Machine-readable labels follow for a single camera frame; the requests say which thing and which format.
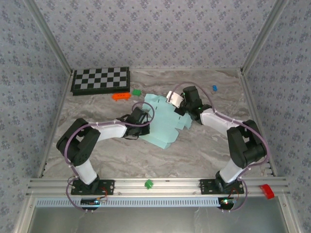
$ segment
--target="red object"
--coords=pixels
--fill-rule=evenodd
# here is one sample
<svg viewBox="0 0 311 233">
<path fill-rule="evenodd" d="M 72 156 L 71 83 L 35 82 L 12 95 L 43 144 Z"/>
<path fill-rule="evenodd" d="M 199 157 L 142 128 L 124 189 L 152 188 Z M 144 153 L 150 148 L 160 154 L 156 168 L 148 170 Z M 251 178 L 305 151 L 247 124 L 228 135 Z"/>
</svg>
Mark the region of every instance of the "red object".
<svg viewBox="0 0 311 233">
<path fill-rule="evenodd" d="M 268 184 L 261 185 L 260 188 L 262 189 L 262 192 L 264 193 L 267 199 L 274 198 L 274 193 Z"/>
<path fill-rule="evenodd" d="M 131 96 L 132 95 L 130 93 L 125 92 L 113 94 L 111 98 L 113 98 L 115 101 L 118 101 L 118 100 L 128 100 L 129 98 L 131 98 Z"/>
</svg>

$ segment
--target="wall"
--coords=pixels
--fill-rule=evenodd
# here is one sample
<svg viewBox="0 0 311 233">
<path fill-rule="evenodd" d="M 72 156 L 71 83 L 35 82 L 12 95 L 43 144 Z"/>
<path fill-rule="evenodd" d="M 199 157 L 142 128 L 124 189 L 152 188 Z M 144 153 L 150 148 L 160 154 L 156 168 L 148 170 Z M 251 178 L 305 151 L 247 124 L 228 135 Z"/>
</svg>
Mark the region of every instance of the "wall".
<svg viewBox="0 0 311 233">
<path fill-rule="evenodd" d="M 67 79 L 22 1 L 0 2 L 0 232 L 11 232 Z"/>
<path fill-rule="evenodd" d="M 275 0 L 38 0 L 72 68 L 240 67 Z"/>
<path fill-rule="evenodd" d="M 311 3 L 286 6 L 247 77 L 303 228 L 311 232 Z"/>
</svg>

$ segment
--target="metal frame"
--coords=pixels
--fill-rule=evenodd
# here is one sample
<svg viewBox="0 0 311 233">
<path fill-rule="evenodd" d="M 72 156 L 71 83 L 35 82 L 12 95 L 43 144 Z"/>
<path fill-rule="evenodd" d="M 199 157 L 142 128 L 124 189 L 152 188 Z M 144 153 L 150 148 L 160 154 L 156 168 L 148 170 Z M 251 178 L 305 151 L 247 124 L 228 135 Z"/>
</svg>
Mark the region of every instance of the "metal frame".
<svg viewBox="0 0 311 233">
<path fill-rule="evenodd" d="M 81 198 L 71 198 L 81 207 L 220 207 L 218 198 L 123 198 L 115 197 L 101 201 L 97 205 L 80 205 Z M 37 198 L 36 207 L 72 207 L 66 198 Z"/>
<path fill-rule="evenodd" d="M 28 10 L 30 11 L 31 15 L 33 16 L 35 22 L 37 23 L 38 27 L 42 31 L 45 39 L 47 40 L 51 50 L 54 52 L 56 58 L 58 59 L 60 65 L 64 69 L 67 75 L 70 74 L 70 65 L 65 58 L 61 48 L 59 47 L 52 31 L 50 30 L 48 24 L 44 20 L 42 13 L 39 10 L 39 7 L 35 3 L 34 0 L 24 0 L 25 5 L 27 6 Z"/>
<path fill-rule="evenodd" d="M 283 12 L 285 6 L 289 0 L 276 0 L 273 8 L 271 9 L 268 18 L 266 19 L 263 27 L 261 28 L 251 50 L 249 51 L 243 65 L 242 65 L 242 72 L 243 75 L 246 75 L 256 60 L 262 46 L 266 42 L 270 32 L 274 28 L 278 18 L 280 17 L 281 13 Z"/>
<path fill-rule="evenodd" d="M 201 195 L 199 183 L 200 179 L 204 178 L 152 178 L 154 186 L 151 189 L 146 189 L 144 183 L 146 178 L 128 178 L 128 179 L 114 179 L 115 191 L 114 195 L 109 196 L 112 200 L 109 207 L 120 207 L 119 203 L 114 200 L 211 200 L 218 197 L 226 197 L 227 195 Z M 295 221 L 293 220 L 292 207 L 287 200 L 290 195 L 288 190 L 288 183 L 284 177 L 261 177 L 251 178 L 244 177 L 245 183 L 248 187 L 249 197 L 264 197 L 260 185 L 268 184 L 271 186 L 275 196 L 279 198 L 280 203 L 285 208 L 285 220 L 290 233 L 298 233 Z M 67 179 L 49 179 L 36 178 L 31 179 L 29 187 L 26 191 L 26 202 L 22 208 L 20 218 L 18 219 L 14 233 L 24 233 L 28 231 L 31 223 L 31 217 L 38 201 L 42 200 L 66 200 L 65 188 L 67 186 Z M 83 198 L 91 198 L 95 196 L 83 196 Z M 81 196 L 74 196 L 73 199 L 79 200 Z"/>
<path fill-rule="evenodd" d="M 247 79 L 238 71 L 239 78 L 241 81 L 241 85 L 243 91 L 245 93 L 245 98 L 250 110 L 251 118 L 254 119 L 258 126 L 262 135 L 265 137 L 264 130 L 262 128 L 261 120 L 258 116 L 258 112 L 255 108 L 255 102 L 250 93 L 249 85 Z M 66 84 L 64 94 L 62 96 L 60 108 L 57 113 L 57 118 L 55 120 L 52 134 L 50 137 L 49 144 L 45 151 L 44 161 L 41 165 L 38 176 L 42 177 L 44 166 L 46 164 L 46 159 L 48 157 L 49 150 L 52 145 L 52 139 L 54 137 L 59 117 L 61 114 L 61 109 L 64 104 L 64 100 L 66 98 L 67 90 L 69 88 L 70 80 L 72 76 L 68 78 L 68 82 Z M 272 190 L 275 193 L 276 198 L 278 198 L 280 202 L 280 206 L 282 209 L 282 213 L 284 219 L 286 221 L 288 230 L 290 233 L 302 233 L 302 228 L 300 226 L 297 212 L 293 206 L 293 200 L 290 196 L 290 192 L 288 189 L 288 182 L 284 177 L 277 177 L 277 171 L 271 158 L 269 163 L 263 165 L 265 169 L 265 173 L 262 174 L 264 177 L 250 178 L 244 177 L 243 179 L 246 182 L 248 187 L 248 196 L 249 197 L 263 197 L 263 193 L 260 189 L 260 185 L 269 184 Z M 110 200 L 131 200 L 133 198 L 136 199 L 190 199 L 190 200 L 204 200 L 209 198 L 218 198 L 218 197 L 226 197 L 227 195 L 201 195 L 199 180 L 206 179 L 205 178 L 152 178 L 154 182 L 154 186 L 152 189 L 147 190 L 144 187 L 144 183 L 147 180 L 146 178 L 129 178 L 129 179 L 114 179 L 115 182 L 115 190 L 114 195 L 109 196 Z M 34 212 L 34 208 L 38 203 L 38 200 L 55 200 L 61 199 L 66 200 L 65 196 L 65 188 L 67 186 L 67 179 L 50 179 L 50 178 L 36 178 L 31 179 L 29 183 L 29 187 L 26 191 L 26 200 L 25 204 L 20 213 L 19 219 L 16 224 L 16 228 L 14 230 L 15 233 L 23 233 L 27 232 L 31 218 Z M 79 200 L 81 196 L 75 196 L 75 199 Z"/>
</svg>

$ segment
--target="gray marble table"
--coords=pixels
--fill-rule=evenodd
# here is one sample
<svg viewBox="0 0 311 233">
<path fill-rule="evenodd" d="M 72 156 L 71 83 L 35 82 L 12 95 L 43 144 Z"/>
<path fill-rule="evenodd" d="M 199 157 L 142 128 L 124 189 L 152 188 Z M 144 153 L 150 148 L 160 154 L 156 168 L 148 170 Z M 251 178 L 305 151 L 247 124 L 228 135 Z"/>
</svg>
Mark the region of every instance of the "gray marble table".
<svg viewBox="0 0 311 233">
<path fill-rule="evenodd" d="M 115 102 L 110 94 L 72 96 L 68 90 L 60 120 L 49 151 L 44 177 L 69 177 L 72 171 L 56 149 L 56 142 L 75 121 L 82 117 L 90 122 L 115 119 L 131 113 L 132 105 L 142 101 L 146 93 L 166 96 L 178 83 L 192 81 L 200 84 L 214 101 L 216 109 L 236 119 L 249 119 L 247 104 L 237 73 L 212 70 L 200 71 L 131 71 L 131 90 L 140 89 L 140 97 Z M 200 92 L 204 103 L 207 98 Z M 176 142 L 163 150 L 142 139 L 114 138 L 97 143 L 91 163 L 101 178 L 137 177 L 214 177 L 229 160 L 225 136 L 210 127 L 196 122 L 191 128 L 179 131 Z M 247 176 L 260 176 L 260 168 L 252 169 Z"/>
</svg>

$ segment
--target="checkered board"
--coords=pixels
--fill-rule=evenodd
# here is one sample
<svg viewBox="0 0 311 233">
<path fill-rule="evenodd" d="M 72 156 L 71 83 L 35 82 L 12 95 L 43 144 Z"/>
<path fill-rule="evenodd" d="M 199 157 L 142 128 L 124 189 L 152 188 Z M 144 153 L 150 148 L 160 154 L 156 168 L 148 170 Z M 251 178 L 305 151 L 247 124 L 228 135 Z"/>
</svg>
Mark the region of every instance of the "checkered board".
<svg viewBox="0 0 311 233">
<path fill-rule="evenodd" d="M 74 70 L 70 91 L 74 96 L 130 92 L 129 67 Z"/>
</svg>

